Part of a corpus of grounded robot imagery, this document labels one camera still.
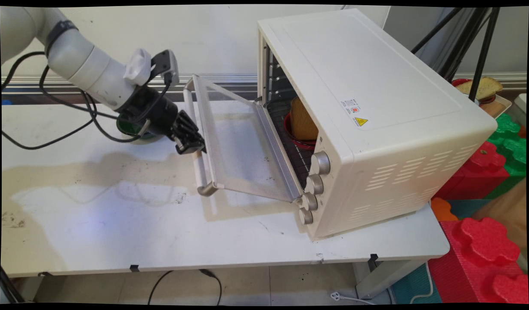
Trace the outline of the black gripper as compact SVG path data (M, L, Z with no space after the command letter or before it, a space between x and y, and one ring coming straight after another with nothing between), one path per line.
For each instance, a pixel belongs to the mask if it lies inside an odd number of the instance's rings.
M150 121L147 128L156 136L166 136L176 143L176 151L180 154L190 154L197 151L207 153L205 140L197 124L189 117L187 112L180 110L168 100L163 93L153 88L144 86L136 87L132 96L120 107L117 112L122 122L131 127L143 127L146 120ZM171 129L177 117L177 129Z

